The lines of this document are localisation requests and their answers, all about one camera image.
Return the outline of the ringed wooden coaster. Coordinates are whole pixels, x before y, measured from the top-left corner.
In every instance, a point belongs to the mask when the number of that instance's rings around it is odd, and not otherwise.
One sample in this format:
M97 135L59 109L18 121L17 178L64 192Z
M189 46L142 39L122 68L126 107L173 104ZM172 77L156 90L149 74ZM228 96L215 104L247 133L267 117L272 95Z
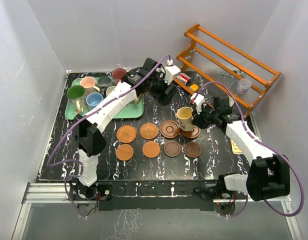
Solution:
M188 139L196 139L199 137L200 133L201 133L201 129L198 127L194 127L191 131L184 131L182 129L180 129L180 133Z
M180 134L180 127L176 121L166 120L160 125L160 133L167 139L174 139Z

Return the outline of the cream yellow mug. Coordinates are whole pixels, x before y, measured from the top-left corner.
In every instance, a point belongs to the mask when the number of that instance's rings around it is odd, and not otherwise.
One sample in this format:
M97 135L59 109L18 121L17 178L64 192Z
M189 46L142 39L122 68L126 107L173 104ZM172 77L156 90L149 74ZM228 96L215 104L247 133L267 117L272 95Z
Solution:
M193 115L192 115L193 109L191 107L182 107L177 110L176 116L179 123L179 126L181 130L185 132L192 131L195 126L192 124Z

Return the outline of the dark walnut coaster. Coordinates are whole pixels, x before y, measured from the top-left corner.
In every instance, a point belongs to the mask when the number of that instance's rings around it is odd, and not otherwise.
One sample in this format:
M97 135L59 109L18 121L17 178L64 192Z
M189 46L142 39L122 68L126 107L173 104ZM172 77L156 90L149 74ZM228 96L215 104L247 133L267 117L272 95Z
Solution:
M168 141L163 146L164 153L171 158L177 157L181 150L181 145L177 141Z
M184 153L189 158L198 158L202 154L202 147L200 144L190 141L184 146Z

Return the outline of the woven rattan coaster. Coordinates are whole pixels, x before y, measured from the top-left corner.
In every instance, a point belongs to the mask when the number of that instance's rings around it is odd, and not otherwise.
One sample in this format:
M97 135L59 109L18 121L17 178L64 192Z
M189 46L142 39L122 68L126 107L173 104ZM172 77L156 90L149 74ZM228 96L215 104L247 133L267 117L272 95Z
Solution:
M140 127L140 135L146 140L152 140L159 134L159 129L154 123L145 123Z
M132 125L123 125L117 130L116 137L121 143L129 144L136 139L137 130Z

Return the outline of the light orange wooden coaster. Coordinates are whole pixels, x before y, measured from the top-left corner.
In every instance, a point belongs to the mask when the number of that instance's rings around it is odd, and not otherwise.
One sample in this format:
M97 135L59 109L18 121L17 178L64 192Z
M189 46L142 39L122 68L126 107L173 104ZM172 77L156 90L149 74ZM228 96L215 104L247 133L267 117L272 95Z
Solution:
M161 151L160 145L154 141L146 142L142 147L143 155L147 158L155 158Z

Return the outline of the light blue mug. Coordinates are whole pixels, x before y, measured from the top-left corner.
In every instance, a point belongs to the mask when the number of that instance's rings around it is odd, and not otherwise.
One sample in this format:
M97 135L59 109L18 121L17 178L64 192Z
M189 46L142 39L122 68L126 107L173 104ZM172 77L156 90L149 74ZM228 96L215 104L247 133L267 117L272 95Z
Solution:
M86 97L86 104L88 106L88 110L91 111L94 109L99 103L103 101L103 96L99 92L92 92Z

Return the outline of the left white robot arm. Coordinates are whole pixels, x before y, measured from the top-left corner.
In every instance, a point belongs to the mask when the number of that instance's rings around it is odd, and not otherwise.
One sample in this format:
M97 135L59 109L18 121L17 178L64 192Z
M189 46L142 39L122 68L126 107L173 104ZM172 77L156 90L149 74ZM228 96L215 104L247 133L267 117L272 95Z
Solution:
M93 110L75 118L72 135L79 151L78 182L82 184L79 192L85 199L91 200L97 195L98 188L94 183L97 182L98 157L106 146L103 132L107 125L141 94L150 93L161 106L170 104L177 91L173 80L180 73L181 70L172 60L163 66L147 58L143 66L128 71L115 89Z

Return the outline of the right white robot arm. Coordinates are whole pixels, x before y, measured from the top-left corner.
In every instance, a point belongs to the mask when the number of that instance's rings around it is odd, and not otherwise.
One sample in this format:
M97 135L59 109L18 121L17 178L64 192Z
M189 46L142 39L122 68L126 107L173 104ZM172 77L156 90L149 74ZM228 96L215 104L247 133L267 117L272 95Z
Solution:
M200 129L215 125L233 140L248 160L248 174L220 175L215 191L227 199L234 192L249 195L255 202L287 196L290 193L290 168L281 156L262 146L247 123L235 114L229 97L214 97L210 107L201 94L191 96L195 106L192 124Z

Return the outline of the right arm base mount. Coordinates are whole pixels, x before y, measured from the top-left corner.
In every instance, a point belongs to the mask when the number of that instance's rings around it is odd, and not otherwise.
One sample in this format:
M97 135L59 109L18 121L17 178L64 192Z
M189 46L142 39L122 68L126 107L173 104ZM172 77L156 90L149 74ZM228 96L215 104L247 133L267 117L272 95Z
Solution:
M225 199L225 202L216 203L216 213L213 216L224 217L227 220L241 214L248 205L249 194L246 187L247 175L228 173L220 175L216 185L209 187L195 187L193 194L204 201ZM245 196L245 203L241 210L235 213L237 193Z

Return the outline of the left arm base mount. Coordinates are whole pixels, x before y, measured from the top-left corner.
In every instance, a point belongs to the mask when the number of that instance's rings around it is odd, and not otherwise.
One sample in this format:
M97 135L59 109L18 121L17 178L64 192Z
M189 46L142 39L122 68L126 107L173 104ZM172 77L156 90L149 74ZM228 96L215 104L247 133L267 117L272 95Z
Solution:
M113 198L113 187L109 184L93 183L91 186L84 186L77 178L65 180L64 189L67 199L74 206L78 215L85 221L89 218L91 213L95 214L101 205L101 201L110 201ZM79 201L92 201L94 207L88 211L80 209L84 203Z

